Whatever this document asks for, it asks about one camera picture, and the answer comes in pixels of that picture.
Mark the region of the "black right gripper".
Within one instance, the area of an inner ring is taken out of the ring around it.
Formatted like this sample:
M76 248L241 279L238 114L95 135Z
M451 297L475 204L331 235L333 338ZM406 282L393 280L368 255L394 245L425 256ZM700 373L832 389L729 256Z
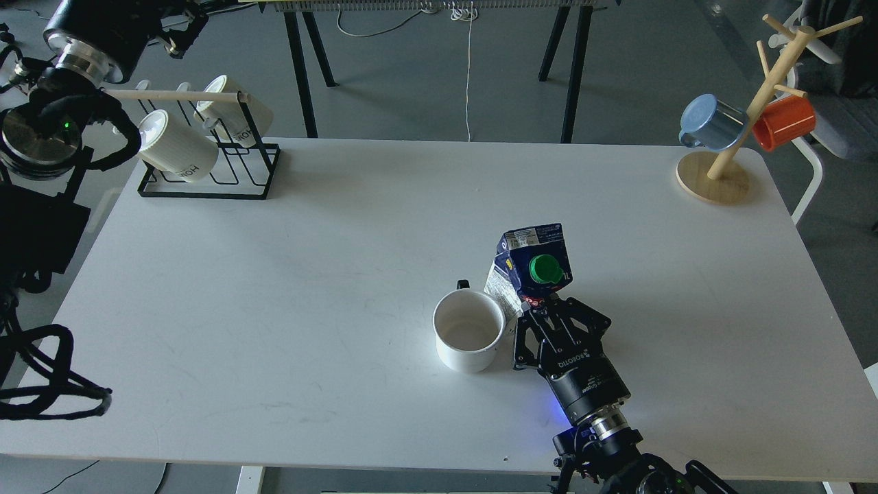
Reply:
M573 297L549 297L515 322L513 369L536 369L571 426L577 427L631 393L606 357L602 338L611 319Z

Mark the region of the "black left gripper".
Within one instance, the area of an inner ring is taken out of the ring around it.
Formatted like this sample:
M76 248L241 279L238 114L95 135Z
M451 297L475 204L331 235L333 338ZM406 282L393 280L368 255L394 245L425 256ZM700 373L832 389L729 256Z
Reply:
M57 56L46 72L66 70L90 84L128 82L171 13L170 1L62 1L43 32ZM184 14L184 29L164 29L164 47L172 58L185 56L209 20L200 7Z

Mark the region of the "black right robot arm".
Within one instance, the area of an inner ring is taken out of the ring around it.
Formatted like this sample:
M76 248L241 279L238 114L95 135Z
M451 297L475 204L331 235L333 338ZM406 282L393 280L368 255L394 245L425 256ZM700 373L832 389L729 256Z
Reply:
M525 301L514 332L513 366L533 368L551 388L570 424L555 435L557 451L549 490L567 493L581 475L602 493L731 493L697 460L678 471L655 454L639 450L643 440L621 407L630 391L604 352L608 316L574 298L552 294Z

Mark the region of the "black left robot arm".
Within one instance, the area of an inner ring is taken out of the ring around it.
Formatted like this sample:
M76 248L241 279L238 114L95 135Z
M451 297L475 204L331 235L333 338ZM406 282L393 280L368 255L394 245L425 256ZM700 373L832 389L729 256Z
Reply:
M23 329L19 293L43 293L68 268L90 218L75 203L87 171L109 171L140 150L141 138L104 82L127 82L150 42L181 58L223 1L62 1L44 38L49 60L25 57L6 26L2 60L15 56L2 86L28 100L2 110L2 376L22 360L46 379L2 390L4 420L101 416L112 391L72 369L68 328Z

